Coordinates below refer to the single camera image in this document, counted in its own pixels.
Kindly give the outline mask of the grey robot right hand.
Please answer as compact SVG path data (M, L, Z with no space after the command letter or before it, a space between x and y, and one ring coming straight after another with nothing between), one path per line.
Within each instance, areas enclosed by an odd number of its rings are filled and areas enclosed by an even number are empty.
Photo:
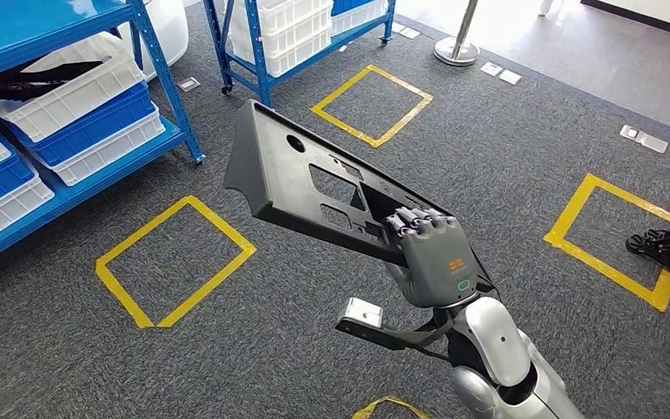
M385 219L385 226L407 262L405 267L385 266L408 303L450 307L474 295L478 262L455 217L435 209L400 207Z

